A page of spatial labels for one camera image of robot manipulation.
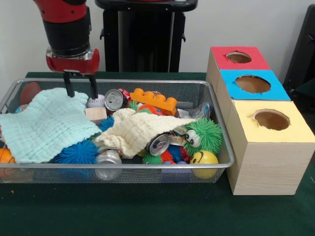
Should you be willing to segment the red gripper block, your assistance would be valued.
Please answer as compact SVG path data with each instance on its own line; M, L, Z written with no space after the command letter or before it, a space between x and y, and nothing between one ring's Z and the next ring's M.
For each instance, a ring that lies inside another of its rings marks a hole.
M85 54L76 57L60 57L55 55L51 47L46 51L46 62L51 71L63 73L63 79L67 95L71 98L75 96L73 86L70 81L71 72L89 75L91 85L91 99L98 98L97 82L94 74L99 69L100 55L98 49L89 49Z

